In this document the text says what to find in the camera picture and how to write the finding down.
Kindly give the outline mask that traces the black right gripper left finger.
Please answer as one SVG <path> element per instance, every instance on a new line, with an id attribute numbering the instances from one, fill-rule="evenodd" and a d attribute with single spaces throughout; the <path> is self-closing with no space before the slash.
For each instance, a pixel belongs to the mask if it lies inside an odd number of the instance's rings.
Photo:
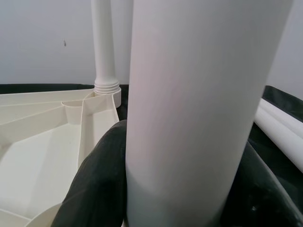
<path id="1" fill-rule="evenodd" d="M 112 126 L 83 160 L 53 227 L 120 227 L 126 216 L 127 121 Z"/>

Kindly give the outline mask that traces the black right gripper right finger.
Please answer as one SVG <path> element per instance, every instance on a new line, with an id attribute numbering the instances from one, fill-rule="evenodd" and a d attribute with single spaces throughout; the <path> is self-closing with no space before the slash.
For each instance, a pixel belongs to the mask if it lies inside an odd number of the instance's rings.
<path id="1" fill-rule="evenodd" d="M 274 173 L 246 144 L 223 209 L 222 227 L 301 227 L 303 215 Z"/>

